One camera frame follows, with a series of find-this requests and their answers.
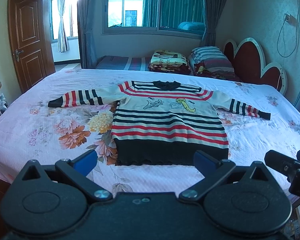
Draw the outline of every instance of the window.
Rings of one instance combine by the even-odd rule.
[[[66,0],[65,2],[66,8],[63,14],[63,23],[68,39],[76,39],[78,37],[77,1],[78,0]],[[57,0],[50,0],[50,29],[53,42],[58,40],[59,24],[60,15]]]
[[[155,33],[201,38],[201,0],[105,0],[104,33]]]

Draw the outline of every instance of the striped sweater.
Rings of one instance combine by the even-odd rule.
[[[119,165],[193,165],[203,150],[214,158],[228,158],[229,142],[217,108],[270,120],[270,113],[230,98],[178,82],[137,82],[96,90],[78,90],[49,102],[49,107],[102,105],[119,101],[111,134]]]

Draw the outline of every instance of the sweater sleeve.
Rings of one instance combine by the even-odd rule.
[[[72,107],[78,105],[106,105],[127,98],[126,90],[132,85],[131,81],[122,84],[91,90],[74,90],[61,97],[51,100],[48,107]]]
[[[270,113],[260,111],[244,102],[230,98],[227,94],[221,91],[213,91],[213,94],[208,102],[212,104],[216,109],[222,108],[234,114],[249,115],[266,120],[270,120],[271,117]]]

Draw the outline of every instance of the wooden door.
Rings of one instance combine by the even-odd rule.
[[[9,0],[13,63],[22,93],[55,72],[50,35],[44,36],[42,0]]]

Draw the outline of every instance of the screw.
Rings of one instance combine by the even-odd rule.
[[[141,199],[141,201],[142,201],[142,202],[145,202],[145,203],[146,203],[146,202],[150,202],[150,198],[145,197],[145,198]]]
[[[198,196],[198,193],[193,189],[186,189],[181,194],[183,197],[186,197],[186,198],[195,198]]]
[[[94,192],[94,196],[99,199],[105,199],[110,196],[110,192],[105,189],[100,189]]]
[[[132,200],[132,203],[133,204],[136,204],[136,205],[139,205],[139,204],[141,204],[141,199],[134,199],[134,200]]]

